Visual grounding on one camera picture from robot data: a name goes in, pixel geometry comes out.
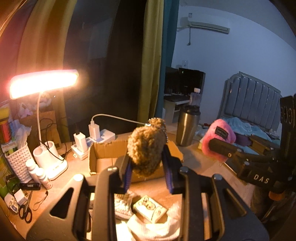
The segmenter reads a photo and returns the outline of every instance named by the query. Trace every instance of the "air conditioner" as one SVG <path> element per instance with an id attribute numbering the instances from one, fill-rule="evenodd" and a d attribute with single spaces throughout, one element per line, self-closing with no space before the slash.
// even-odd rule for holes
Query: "air conditioner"
<path id="1" fill-rule="evenodd" d="M 189 26 L 191 28 L 202 28 L 202 29 L 217 31 L 224 34 L 229 34 L 229 30 L 230 30 L 230 28 L 226 28 L 223 26 L 210 24 L 210 23 L 201 23 L 201 22 L 189 22 Z"/>

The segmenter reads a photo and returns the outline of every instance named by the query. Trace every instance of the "lamp base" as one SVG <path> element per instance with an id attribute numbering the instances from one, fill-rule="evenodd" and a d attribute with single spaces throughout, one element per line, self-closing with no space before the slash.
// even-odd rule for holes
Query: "lamp base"
<path id="1" fill-rule="evenodd" d="M 34 149 L 33 155 L 38 166 L 44 169 L 48 178 L 54 180 L 67 170 L 68 163 L 66 160 L 62 161 L 63 158 L 58 154 L 52 141 L 48 141 L 47 148 L 42 144 Z"/>
<path id="2" fill-rule="evenodd" d="M 52 181 L 57 179 L 67 169 L 68 169 L 68 163 L 66 160 L 64 160 L 62 163 L 58 164 L 55 168 L 47 169 L 45 170 L 45 172 L 48 178 Z"/>

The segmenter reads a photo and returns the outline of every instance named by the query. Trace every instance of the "plastic bottle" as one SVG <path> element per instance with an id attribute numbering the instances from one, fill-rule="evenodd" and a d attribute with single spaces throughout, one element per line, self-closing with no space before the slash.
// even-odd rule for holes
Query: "plastic bottle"
<path id="1" fill-rule="evenodd" d="M 194 88 L 194 92 L 190 94 L 189 105 L 196 105 L 200 107 L 202 95 L 200 94 L 199 88 Z"/>
<path id="2" fill-rule="evenodd" d="M 39 166 L 35 163 L 34 159 L 30 158 L 29 160 L 27 160 L 26 167 L 28 168 L 28 171 L 33 180 L 37 183 L 40 183 L 40 180 L 36 175 L 36 171 L 39 169 Z"/>
<path id="3" fill-rule="evenodd" d="M 44 172 L 43 168 L 38 168 L 38 170 L 36 171 L 36 175 L 39 178 L 40 182 L 42 183 L 42 185 L 46 188 L 46 189 L 51 189 L 52 188 L 52 183 L 51 181 L 48 179 L 48 176 L 46 175 L 46 173 Z"/>

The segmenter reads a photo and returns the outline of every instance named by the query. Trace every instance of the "orange part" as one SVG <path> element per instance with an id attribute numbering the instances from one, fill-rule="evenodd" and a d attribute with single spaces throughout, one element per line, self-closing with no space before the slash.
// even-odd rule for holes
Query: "orange part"
<path id="1" fill-rule="evenodd" d="M 280 193 L 280 194 L 277 194 L 277 193 L 274 193 L 274 192 L 269 192 L 268 194 L 269 198 L 271 200 L 274 200 L 274 201 L 280 201 L 282 200 L 284 197 L 285 197 L 285 192 L 283 193 Z"/>

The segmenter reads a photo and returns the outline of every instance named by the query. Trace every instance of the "desk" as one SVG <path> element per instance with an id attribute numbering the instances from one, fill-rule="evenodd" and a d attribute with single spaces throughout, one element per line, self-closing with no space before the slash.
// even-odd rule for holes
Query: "desk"
<path id="1" fill-rule="evenodd" d="M 164 100 L 163 108 L 165 109 L 165 122 L 170 125 L 178 121 L 179 111 L 183 104 L 189 103 L 189 100 L 172 102 Z"/>
<path id="2" fill-rule="evenodd" d="M 174 132 L 175 128 L 173 126 L 168 126 L 169 132 Z M 168 133 L 170 140 L 175 141 L 176 135 Z M 70 150 L 72 143 L 67 143 L 67 149 Z M 224 165 L 220 165 L 218 161 L 208 158 L 203 155 L 203 153 L 198 149 L 198 141 L 194 140 L 191 146 L 188 147 L 179 147 L 180 151 L 184 155 L 184 165 L 190 167 L 198 174 L 204 176 L 212 176 L 214 173 L 220 173 L 228 183 L 234 188 L 234 190 L 241 196 L 241 198 L 250 205 L 252 193 L 254 190 L 253 185 L 245 185 L 239 179 L 237 179 L 231 171 L 226 168 Z M 65 152 L 65 145 L 59 150 L 59 153 L 62 154 Z M 88 159 L 80 160 L 74 158 L 73 153 L 70 152 L 67 155 L 66 160 L 68 161 L 68 169 L 59 176 L 56 180 L 52 181 L 53 187 L 48 191 L 49 195 L 46 200 L 41 204 L 40 208 L 37 211 L 32 211 L 33 220 L 30 224 L 26 224 L 23 220 L 20 220 L 17 214 L 11 213 L 9 219 L 13 222 L 19 233 L 26 237 L 26 234 L 33 223 L 36 221 L 38 216 L 42 213 L 45 207 L 52 201 L 53 197 L 60 192 L 64 185 L 77 173 L 84 174 L 89 176 L 88 168 Z M 180 195 L 171 195 L 166 189 L 164 178 L 149 180 L 146 182 L 133 183 L 130 189 L 139 194 L 139 195 L 149 195 L 157 202 L 162 204 L 164 207 L 169 208 L 176 201 L 181 200 Z M 38 200 L 42 199 L 45 195 L 45 189 L 42 187 L 39 191 L 34 191 L 32 195 L 32 200 L 30 207 L 32 209 L 33 204 Z"/>

